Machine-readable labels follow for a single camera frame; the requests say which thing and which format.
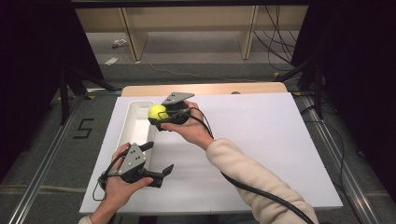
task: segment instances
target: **sleeve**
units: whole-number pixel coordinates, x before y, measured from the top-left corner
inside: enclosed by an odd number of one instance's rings
[[[79,220],[78,224],[92,224],[90,217],[83,217]]]
[[[234,143],[227,139],[218,139],[206,149],[209,161],[230,178],[272,193],[303,211],[312,221],[318,223],[313,207],[303,197],[277,175],[257,161],[246,156]],[[252,209],[252,214],[261,224],[305,223],[287,207],[270,199],[236,189],[243,201]]]

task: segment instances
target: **wrist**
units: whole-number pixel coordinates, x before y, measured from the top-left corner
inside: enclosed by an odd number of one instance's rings
[[[203,149],[204,151],[206,151],[206,149],[209,147],[210,144],[212,144],[215,140],[211,137],[209,138],[204,138],[201,139],[200,143],[198,144],[198,146]]]
[[[93,224],[107,224],[118,210],[119,208],[114,206],[113,203],[104,199],[90,216],[91,222]]]

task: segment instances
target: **wooden edge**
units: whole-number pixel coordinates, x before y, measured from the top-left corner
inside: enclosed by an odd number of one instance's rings
[[[285,85],[281,82],[254,82],[127,86],[122,90],[121,96],[167,96],[173,91],[192,92],[196,95],[231,94],[233,92],[241,94],[288,92]]]

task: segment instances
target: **finger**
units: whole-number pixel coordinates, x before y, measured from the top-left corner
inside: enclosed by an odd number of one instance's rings
[[[176,125],[173,123],[162,123],[161,124],[161,128],[165,129],[166,131],[170,131],[170,132],[177,132],[179,127],[180,127],[180,125]]]
[[[127,149],[130,146],[129,143],[125,143],[124,145],[120,146],[117,151],[114,152],[112,159],[116,159],[118,155],[120,155],[125,149]]]
[[[152,181],[154,181],[154,179],[151,178],[151,177],[141,178],[141,179],[139,179],[138,181],[134,182],[131,185],[130,190],[131,190],[132,193],[135,193],[136,191],[142,189],[143,187],[146,187],[149,184],[151,184]]]
[[[194,102],[187,101],[187,100],[185,100],[184,102],[186,103],[186,105],[189,108],[191,108],[190,112],[193,116],[195,116],[196,118],[198,118],[200,120],[203,120],[204,116],[202,115],[201,111],[199,110],[198,104],[196,104]]]
[[[124,152],[128,147],[130,146],[129,143],[125,143],[124,145],[120,146],[119,149],[113,154],[112,160],[114,161],[122,152]],[[111,169],[119,169],[122,165],[124,158],[121,157],[119,158],[114,165],[111,167]]]

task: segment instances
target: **hand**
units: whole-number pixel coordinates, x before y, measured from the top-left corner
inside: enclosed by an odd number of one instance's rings
[[[189,108],[199,109],[198,104],[196,103],[189,101],[184,102]],[[196,118],[204,121],[204,116],[200,111],[191,109],[190,112]],[[163,123],[161,124],[161,127],[167,131],[179,133],[184,139],[186,139],[186,141],[201,147],[203,150],[206,150],[207,147],[214,141],[205,127],[195,119],[188,119],[182,125]]]
[[[117,158],[121,152],[125,151],[130,144],[126,143],[119,147],[113,154],[112,161]],[[123,157],[121,157],[112,167],[118,170],[122,165]],[[111,176],[106,182],[106,194],[96,211],[91,215],[91,222],[107,223],[111,217],[125,204],[128,203],[131,196],[139,189],[149,185],[153,181],[150,177],[145,177],[137,182],[130,184],[123,181],[119,176]]]

